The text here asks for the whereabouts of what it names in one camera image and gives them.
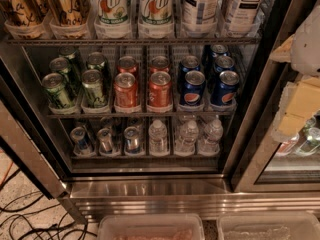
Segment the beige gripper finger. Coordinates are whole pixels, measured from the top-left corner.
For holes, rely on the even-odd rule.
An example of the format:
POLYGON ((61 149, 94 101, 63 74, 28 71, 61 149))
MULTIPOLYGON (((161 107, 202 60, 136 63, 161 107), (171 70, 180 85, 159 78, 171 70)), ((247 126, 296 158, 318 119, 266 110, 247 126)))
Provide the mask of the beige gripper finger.
POLYGON ((277 142, 293 138, 320 110, 320 78, 303 76, 284 87, 278 111, 272 122, 271 136, 277 142))

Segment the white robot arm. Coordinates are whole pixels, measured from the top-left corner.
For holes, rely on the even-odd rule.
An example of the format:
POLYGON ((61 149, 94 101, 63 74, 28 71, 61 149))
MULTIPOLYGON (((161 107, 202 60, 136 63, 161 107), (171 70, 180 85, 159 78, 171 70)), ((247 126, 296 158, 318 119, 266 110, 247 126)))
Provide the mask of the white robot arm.
POLYGON ((306 121, 320 110, 320 5, 269 58, 287 62, 302 75, 296 83, 288 82, 273 120, 271 136, 285 142, 293 138, 306 121))

